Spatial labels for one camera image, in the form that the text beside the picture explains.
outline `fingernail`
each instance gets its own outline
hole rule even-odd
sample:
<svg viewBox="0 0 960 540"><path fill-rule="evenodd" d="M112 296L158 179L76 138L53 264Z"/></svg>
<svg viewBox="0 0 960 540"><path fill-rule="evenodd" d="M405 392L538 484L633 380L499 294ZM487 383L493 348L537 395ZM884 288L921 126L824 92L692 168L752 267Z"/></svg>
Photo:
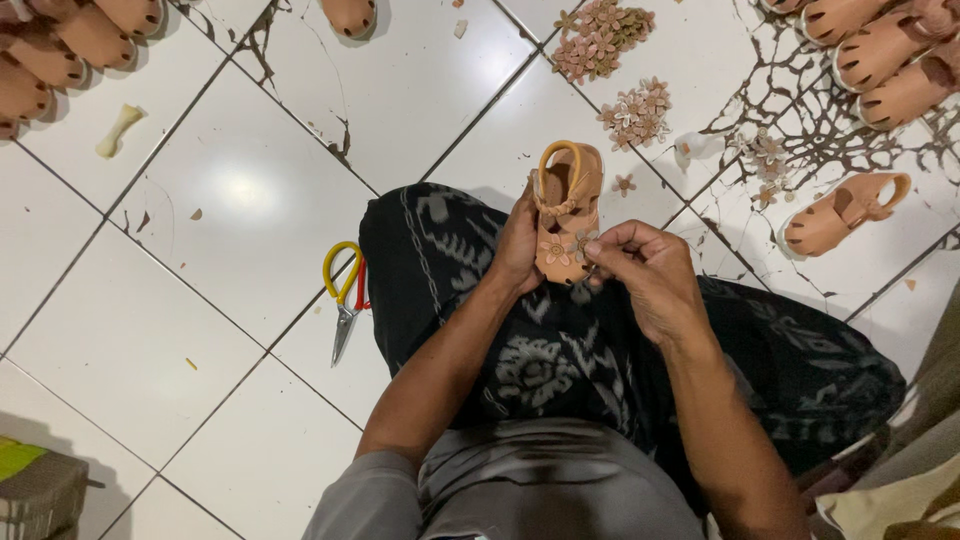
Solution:
<svg viewBox="0 0 960 540"><path fill-rule="evenodd" d="M600 242L596 240L591 240L590 242L587 242L586 246L584 246L584 251L587 252L587 255L591 257L596 257L600 255L600 250L602 248L603 246L600 245Z"/></svg>

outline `yellow scissor handle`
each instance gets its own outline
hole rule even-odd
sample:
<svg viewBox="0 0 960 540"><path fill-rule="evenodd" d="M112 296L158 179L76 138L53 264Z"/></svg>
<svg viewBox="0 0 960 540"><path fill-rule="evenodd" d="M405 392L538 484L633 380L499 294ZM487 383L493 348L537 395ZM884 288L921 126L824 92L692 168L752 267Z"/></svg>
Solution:
<svg viewBox="0 0 960 540"><path fill-rule="evenodd" d="M330 266L333 265L333 258L337 257L337 254L346 248L353 250L353 253L357 255L356 259L353 261L353 268L350 268L350 274L347 276L347 281L344 283L344 288L337 291L337 286L334 284L332 275L330 274ZM326 252L326 258L324 259L324 284L326 285L326 292L330 293L330 296L337 299L337 304L342 304L344 300L347 299L347 293L350 292L350 289L353 288L353 282L357 279L357 272L360 271L360 258L363 256L360 253L360 246L356 245L353 242L340 242L339 244L330 248L330 251Z"/></svg>

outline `left hand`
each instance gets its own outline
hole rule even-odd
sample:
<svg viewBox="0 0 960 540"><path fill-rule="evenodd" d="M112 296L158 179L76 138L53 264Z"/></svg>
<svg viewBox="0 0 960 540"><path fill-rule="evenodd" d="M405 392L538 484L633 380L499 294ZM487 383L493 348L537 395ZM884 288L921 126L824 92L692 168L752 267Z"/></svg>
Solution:
<svg viewBox="0 0 960 540"><path fill-rule="evenodd" d="M533 185L528 182L503 226L488 273L503 280L517 295L526 294L543 281L543 274L534 264L536 254L537 205Z"/></svg>

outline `tan leather sandal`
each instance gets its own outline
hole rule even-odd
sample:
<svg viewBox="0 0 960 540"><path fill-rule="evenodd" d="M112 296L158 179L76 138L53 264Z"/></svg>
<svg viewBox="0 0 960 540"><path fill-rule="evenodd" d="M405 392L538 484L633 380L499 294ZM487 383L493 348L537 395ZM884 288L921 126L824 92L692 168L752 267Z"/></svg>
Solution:
<svg viewBox="0 0 960 540"><path fill-rule="evenodd" d="M0 56L0 116L34 120L50 110L52 99L46 83Z"/></svg>
<svg viewBox="0 0 960 540"><path fill-rule="evenodd" d="M591 267L584 247L600 233L603 159L588 144L558 140L543 152L540 168L530 171L530 181L540 211L537 267L551 282L579 282Z"/></svg>
<svg viewBox="0 0 960 540"><path fill-rule="evenodd" d="M152 36L166 14L164 0L94 0L120 30L134 36Z"/></svg>
<svg viewBox="0 0 960 540"><path fill-rule="evenodd" d="M50 86L75 88L86 79L86 62L58 38L42 32L23 30L16 36L0 33L0 51Z"/></svg>
<svg viewBox="0 0 960 540"><path fill-rule="evenodd" d="M960 41L945 43L897 70L873 90L860 94L853 113L875 130L912 122L960 90Z"/></svg>
<svg viewBox="0 0 960 540"><path fill-rule="evenodd" d="M16 138L16 120L0 116L0 140L14 140Z"/></svg>
<svg viewBox="0 0 960 540"><path fill-rule="evenodd" d="M889 0L813 0L797 24L821 47L836 45L864 27Z"/></svg>
<svg viewBox="0 0 960 540"><path fill-rule="evenodd" d="M374 0L320 0L333 31L341 36L366 37L376 22Z"/></svg>
<svg viewBox="0 0 960 540"><path fill-rule="evenodd" d="M890 182L896 190L886 204L877 197ZM910 191L903 173L860 173L847 178L830 193L788 219L778 234L783 251L794 258L819 257L835 248L867 220L881 221Z"/></svg>
<svg viewBox="0 0 960 540"><path fill-rule="evenodd" d="M122 69L133 63L136 46L96 4L74 0L30 0L34 11L57 21L54 32L93 67Z"/></svg>
<svg viewBox="0 0 960 540"><path fill-rule="evenodd" d="M833 79L850 92L872 90L958 30L960 0L913 0L840 43L833 50Z"/></svg>

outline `floor tile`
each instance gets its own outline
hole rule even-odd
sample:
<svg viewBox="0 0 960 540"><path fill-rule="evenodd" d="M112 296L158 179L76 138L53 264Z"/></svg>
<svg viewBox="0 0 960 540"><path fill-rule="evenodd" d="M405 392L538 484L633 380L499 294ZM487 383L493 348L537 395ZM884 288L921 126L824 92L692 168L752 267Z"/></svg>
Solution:
<svg viewBox="0 0 960 540"><path fill-rule="evenodd" d="M103 216L20 147L0 150L0 353Z"/></svg>
<svg viewBox="0 0 960 540"><path fill-rule="evenodd" d="M109 224L7 354L156 468L262 355Z"/></svg>
<svg viewBox="0 0 960 540"><path fill-rule="evenodd" d="M485 0L381 0L360 41L334 34L316 0L289 5L235 60L381 194L420 180L534 50Z"/></svg>
<svg viewBox="0 0 960 540"><path fill-rule="evenodd" d="M601 230L632 218L665 225L683 201L635 152L611 150L596 111L550 67L537 57L427 181L462 189L509 212L543 150L557 139L571 139L594 146L604 160ZM636 190L622 197L612 190L615 175L628 174L634 175Z"/></svg>
<svg viewBox="0 0 960 540"><path fill-rule="evenodd" d="M737 159L691 205L716 223L774 292L839 318L867 302L960 220L960 166L947 147L932 140L922 122L891 134L867 129L850 114L851 103L825 77L771 128L771 136L785 137L793 202L781 193L777 203L759 210L751 197L762 182ZM839 247L804 261L787 258L771 241L817 193L856 172L882 170L913 179L911 193L889 219L868 222Z"/></svg>
<svg viewBox="0 0 960 540"><path fill-rule="evenodd" d="M104 540L240 540L163 478L150 482Z"/></svg>
<svg viewBox="0 0 960 540"><path fill-rule="evenodd" d="M230 53L271 3L279 0L170 0L214 43Z"/></svg>
<svg viewBox="0 0 960 540"><path fill-rule="evenodd" d="M163 475L247 540L300 538L360 430L267 356Z"/></svg>
<svg viewBox="0 0 960 540"><path fill-rule="evenodd" d="M767 15L748 0L683 2L625 0L656 14L657 28L645 43L621 53L621 67L609 79L586 82L581 90L596 106L612 104L618 91L656 76L669 84L673 109L666 121L667 144L640 148L640 154L685 199L706 185L731 156L722 145L709 157L681 168L670 146L688 132L727 134L747 121L771 122L790 100L822 73L823 54L802 46L789 18ZM559 46L554 36L544 51Z"/></svg>
<svg viewBox="0 0 960 540"><path fill-rule="evenodd" d="M538 43L550 39L556 28L554 21L560 18L560 10L574 12L584 0L500 0L503 9L510 13L524 30Z"/></svg>
<svg viewBox="0 0 960 540"><path fill-rule="evenodd" d="M346 280L347 273L340 275L338 286ZM354 286L347 300L350 307L353 307L355 293ZM390 370L373 339L373 316L369 309L354 317L340 363L336 368L330 368L336 327L336 299L324 293L280 339L272 352L363 428L373 406L390 383Z"/></svg>
<svg viewBox="0 0 960 540"><path fill-rule="evenodd" d="M139 42L133 67L92 70L88 88L56 92L56 114L50 121L31 122L29 130L21 131L23 145L100 211L109 209L130 184L224 60L177 10L167 10L164 25L157 37ZM120 139L116 155L105 160L93 147L124 103L145 114Z"/></svg>
<svg viewBox="0 0 960 540"><path fill-rule="evenodd" d="M693 210L685 209L664 230L689 244L693 270L697 275L764 288L763 283L747 270Z"/></svg>
<svg viewBox="0 0 960 540"><path fill-rule="evenodd" d="M267 346L374 196L228 64L110 220Z"/></svg>
<svg viewBox="0 0 960 540"><path fill-rule="evenodd" d="M155 474L146 463L4 359L0 359L0 433L89 463L90 479L105 487L86 488L80 540L100 538Z"/></svg>
<svg viewBox="0 0 960 540"><path fill-rule="evenodd" d="M924 359L950 293L960 280L960 233L937 249L850 321L912 380Z"/></svg>

